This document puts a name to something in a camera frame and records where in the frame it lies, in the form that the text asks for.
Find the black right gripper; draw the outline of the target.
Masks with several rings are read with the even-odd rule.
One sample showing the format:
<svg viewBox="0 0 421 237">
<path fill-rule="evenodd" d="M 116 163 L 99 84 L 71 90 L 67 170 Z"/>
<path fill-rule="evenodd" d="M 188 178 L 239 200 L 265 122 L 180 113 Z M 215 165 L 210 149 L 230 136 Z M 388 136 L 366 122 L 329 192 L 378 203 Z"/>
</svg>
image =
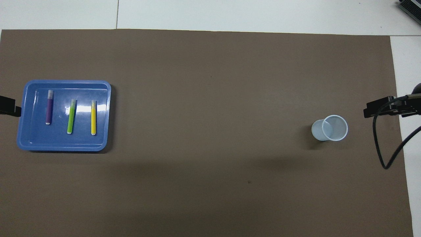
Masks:
<svg viewBox="0 0 421 237">
<path fill-rule="evenodd" d="M 386 96 L 378 100 L 368 102 L 363 110 L 364 118 L 371 118 L 378 110 L 389 101 L 395 99 L 394 96 Z M 412 93 L 406 95 L 406 98 L 400 99 L 385 107 L 379 114 L 383 115 L 401 115 L 401 117 L 410 117 L 421 115 L 421 83 L 417 84 Z"/>
</svg>

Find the purple marker pen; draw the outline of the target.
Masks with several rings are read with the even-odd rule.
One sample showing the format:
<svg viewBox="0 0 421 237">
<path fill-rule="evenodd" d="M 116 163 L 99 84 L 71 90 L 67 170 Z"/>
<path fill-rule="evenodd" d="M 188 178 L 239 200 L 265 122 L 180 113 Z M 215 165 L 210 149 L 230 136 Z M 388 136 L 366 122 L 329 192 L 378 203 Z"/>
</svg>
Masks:
<svg viewBox="0 0 421 237">
<path fill-rule="evenodd" d="M 53 103 L 54 103 L 54 91 L 48 90 L 47 106 L 46 106 L 46 119 L 45 119 L 46 125 L 50 125 L 51 122 L 52 122 Z"/>
</svg>

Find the green marker pen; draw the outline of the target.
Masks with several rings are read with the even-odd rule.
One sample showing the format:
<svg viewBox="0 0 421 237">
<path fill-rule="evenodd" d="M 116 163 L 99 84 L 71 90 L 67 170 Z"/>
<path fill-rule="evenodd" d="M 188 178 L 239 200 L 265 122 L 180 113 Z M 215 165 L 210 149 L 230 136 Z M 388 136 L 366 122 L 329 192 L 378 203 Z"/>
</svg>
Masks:
<svg viewBox="0 0 421 237">
<path fill-rule="evenodd" d="M 72 99 L 71 105 L 70 105 L 70 108 L 69 108 L 69 118 L 68 118 L 67 130 L 66 130 L 67 134 L 72 134 L 72 132 L 73 132 L 75 110 L 76 110 L 76 100 Z"/>
</svg>

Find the yellow marker pen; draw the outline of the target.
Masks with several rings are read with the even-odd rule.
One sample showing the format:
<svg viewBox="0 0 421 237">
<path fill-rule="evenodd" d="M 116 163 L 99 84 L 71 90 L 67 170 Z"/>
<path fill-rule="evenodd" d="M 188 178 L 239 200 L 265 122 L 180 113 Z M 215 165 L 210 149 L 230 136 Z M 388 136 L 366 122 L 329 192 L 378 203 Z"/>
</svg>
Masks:
<svg viewBox="0 0 421 237">
<path fill-rule="evenodd" d="M 91 101 L 91 129 L 90 133 L 92 136 L 96 135 L 96 101 Z"/>
</svg>

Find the clear plastic cup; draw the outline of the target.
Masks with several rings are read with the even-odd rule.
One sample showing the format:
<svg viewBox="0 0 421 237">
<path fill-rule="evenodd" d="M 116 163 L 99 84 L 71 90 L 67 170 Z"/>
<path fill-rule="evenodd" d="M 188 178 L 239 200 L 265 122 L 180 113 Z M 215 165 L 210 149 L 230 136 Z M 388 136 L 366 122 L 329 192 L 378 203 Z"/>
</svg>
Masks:
<svg viewBox="0 0 421 237">
<path fill-rule="evenodd" d="M 311 126 L 311 133 L 318 141 L 341 141 L 349 131 L 348 123 L 339 115 L 329 115 L 315 121 Z"/>
</svg>

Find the blue plastic tray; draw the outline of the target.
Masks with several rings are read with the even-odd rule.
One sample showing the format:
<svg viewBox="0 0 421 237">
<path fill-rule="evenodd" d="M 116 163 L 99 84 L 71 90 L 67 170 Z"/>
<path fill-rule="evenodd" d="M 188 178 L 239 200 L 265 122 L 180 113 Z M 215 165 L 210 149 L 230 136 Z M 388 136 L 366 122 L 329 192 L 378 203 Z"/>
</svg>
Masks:
<svg viewBox="0 0 421 237">
<path fill-rule="evenodd" d="M 52 122 L 45 124 L 48 90 L 54 91 Z M 72 134 L 69 108 L 76 100 Z M 91 101 L 96 101 L 96 135 L 92 136 Z M 31 151 L 98 152 L 107 145 L 111 85 L 102 80 L 31 80 L 23 90 L 17 146 Z"/>
</svg>

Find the grey ribbed device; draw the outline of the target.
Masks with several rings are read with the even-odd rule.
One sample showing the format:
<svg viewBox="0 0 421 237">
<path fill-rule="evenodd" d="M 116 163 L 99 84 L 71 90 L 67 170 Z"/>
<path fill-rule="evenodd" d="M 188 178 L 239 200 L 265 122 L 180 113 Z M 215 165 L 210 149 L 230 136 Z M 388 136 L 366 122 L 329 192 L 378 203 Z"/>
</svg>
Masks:
<svg viewBox="0 0 421 237">
<path fill-rule="evenodd" d="M 421 18 L 421 0 L 399 0 L 398 8 L 411 17 Z"/>
</svg>

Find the brown paper table mat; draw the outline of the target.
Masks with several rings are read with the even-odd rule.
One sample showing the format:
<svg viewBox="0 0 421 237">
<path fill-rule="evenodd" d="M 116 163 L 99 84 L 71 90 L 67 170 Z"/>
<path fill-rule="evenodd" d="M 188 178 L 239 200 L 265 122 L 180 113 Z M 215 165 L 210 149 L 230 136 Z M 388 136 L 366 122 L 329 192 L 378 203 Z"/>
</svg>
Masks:
<svg viewBox="0 0 421 237">
<path fill-rule="evenodd" d="M 0 94 L 34 79 L 109 82 L 109 140 L 25 151 L 0 116 L 0 237 L 413 236 L 363 116 L 397 92 L 388 36 L 3 30 Z M 343 140 L 313 137 L 329 115 Z"/>
</svg>

